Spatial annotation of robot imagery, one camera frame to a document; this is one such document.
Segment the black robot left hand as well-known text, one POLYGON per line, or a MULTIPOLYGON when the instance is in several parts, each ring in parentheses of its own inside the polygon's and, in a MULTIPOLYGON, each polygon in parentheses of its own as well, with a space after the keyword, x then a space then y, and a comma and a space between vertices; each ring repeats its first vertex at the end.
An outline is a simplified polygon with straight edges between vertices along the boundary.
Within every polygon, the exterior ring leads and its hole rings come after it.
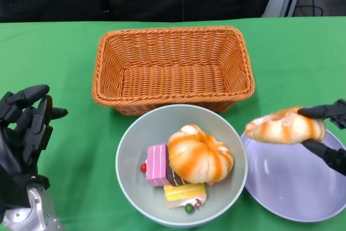
POLYGON ((39 84, 1 98, 1 166, 10 176, 37 174, 39 156, 53 132, 50 121, 68 114, 53 106, 49 90, 39 84))

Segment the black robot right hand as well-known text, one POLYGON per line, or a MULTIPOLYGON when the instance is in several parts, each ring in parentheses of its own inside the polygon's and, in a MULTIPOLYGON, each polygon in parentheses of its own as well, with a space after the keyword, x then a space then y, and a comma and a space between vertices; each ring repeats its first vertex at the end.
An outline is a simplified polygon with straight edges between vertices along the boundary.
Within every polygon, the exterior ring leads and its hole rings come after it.
MULTIPOLYGON (((345 100, 339 99, 332 105, 317 105, 313 107, 301 108, 298 110, 300 115, 312 119, 328 118, 339 129, 345 129, 345 100)), ((325 164, 345 176, 345 149, 332 149, 313 140, 306 140, 302 145, 310 152, 320 157, 325 164)))

